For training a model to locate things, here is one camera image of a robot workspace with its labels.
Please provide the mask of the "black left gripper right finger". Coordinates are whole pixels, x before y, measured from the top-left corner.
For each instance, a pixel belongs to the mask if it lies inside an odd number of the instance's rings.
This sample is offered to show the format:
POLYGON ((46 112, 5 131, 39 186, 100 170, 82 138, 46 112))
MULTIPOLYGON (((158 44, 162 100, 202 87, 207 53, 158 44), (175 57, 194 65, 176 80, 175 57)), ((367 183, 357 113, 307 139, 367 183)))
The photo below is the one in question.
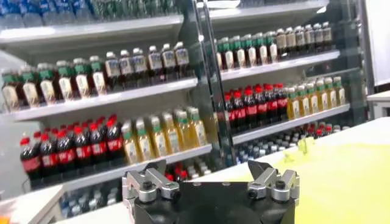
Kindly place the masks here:
POLYGON ((271 197, 278 203, 297 202, 300 197, 300 176, 294 170, 280 173, 268 163, 247 162, 253 181, 247 184, 247 194, 252 200, 271 197))

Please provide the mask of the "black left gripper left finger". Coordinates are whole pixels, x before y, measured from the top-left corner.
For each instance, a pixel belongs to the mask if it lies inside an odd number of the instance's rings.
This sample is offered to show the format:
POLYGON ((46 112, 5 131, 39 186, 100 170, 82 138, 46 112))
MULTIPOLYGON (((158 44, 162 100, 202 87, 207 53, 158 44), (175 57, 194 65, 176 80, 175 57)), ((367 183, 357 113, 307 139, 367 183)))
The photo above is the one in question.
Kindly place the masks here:
POLYGON ((161 196, 177 203, 180 199, 180 185, 164 176, 166 160, 148 163, 141 171, 126 171, 122 177, 122 201, 130 213, 135 212, 135 200, 152 203, 161 196))

